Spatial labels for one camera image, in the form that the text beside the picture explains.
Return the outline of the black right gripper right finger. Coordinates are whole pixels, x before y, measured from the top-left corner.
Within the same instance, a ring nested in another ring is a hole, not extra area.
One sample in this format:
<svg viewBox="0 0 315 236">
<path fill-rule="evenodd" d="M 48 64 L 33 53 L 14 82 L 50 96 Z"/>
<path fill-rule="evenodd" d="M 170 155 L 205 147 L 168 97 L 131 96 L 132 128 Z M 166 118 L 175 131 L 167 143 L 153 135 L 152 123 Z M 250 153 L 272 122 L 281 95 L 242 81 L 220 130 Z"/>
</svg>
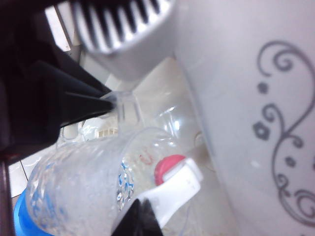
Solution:
<svg viewBox="0 0 315 236">
<path fill-rule="evenodd" d="M 144 201 L 144 235 L 163 236 L 149 200 Z"/>
</svg>

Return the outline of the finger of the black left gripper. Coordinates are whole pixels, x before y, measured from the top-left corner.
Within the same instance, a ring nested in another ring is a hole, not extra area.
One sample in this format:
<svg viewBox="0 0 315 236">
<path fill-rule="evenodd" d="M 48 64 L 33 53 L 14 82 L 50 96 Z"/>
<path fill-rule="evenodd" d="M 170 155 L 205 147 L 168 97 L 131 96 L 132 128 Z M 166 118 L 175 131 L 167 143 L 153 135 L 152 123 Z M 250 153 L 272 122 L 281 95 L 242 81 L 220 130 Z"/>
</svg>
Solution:
<svg viewBox="0 0 315 236">
<path fill-rule="evenodd" d="M 88 85 L 86 82 L 74 78 L 42 61 L 36 62 L 31 69 L 38 76 L 47 79 L 49 82 L 56 82 L 59 87 L 67 92 L 96 98 L 109 93 L 109 89 L 106 87 L 94 88 L 92 85 Z"/>
<path fill-rule="evenodd" d="M 61 101 L 61 127 L 104 115 L 114 108 L 111 101 L 66 92 Z"/>
</svg>

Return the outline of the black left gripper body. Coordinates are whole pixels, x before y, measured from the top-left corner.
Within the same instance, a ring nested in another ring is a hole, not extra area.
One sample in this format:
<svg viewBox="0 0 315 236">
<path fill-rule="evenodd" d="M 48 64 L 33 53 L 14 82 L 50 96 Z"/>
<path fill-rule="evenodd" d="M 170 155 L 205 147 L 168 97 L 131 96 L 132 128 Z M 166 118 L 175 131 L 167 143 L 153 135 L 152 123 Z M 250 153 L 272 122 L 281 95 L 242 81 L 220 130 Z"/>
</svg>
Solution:
<svg viewBox="0 0 315 236">
<path fill-rule="evenodd" d="M 61 87 L 35 64 L 57 65 L 54 47 L 42 39 L 36 16 L 54 0 L 0 3 L 0 159 L 16 162 L 53 144 L 59 135 Z"/>
</svg>

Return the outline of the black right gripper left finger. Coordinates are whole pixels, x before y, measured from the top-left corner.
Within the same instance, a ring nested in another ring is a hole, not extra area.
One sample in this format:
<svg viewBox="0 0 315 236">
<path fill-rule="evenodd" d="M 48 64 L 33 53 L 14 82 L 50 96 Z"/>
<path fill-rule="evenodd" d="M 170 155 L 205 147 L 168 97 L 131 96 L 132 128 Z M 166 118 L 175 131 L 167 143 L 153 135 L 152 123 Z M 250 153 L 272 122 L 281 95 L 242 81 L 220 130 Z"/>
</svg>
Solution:
<svg viewBox="0 0 315 236">
<path fill-rule="evenodd" d="M 136 199 L 111 235 L 146 236 L 147 232 L 144 227 L 143 217 L 145 215 L 145 207 L 147 203 L 147 200 L 140 201 L 139 199 Z"/>
</svg>

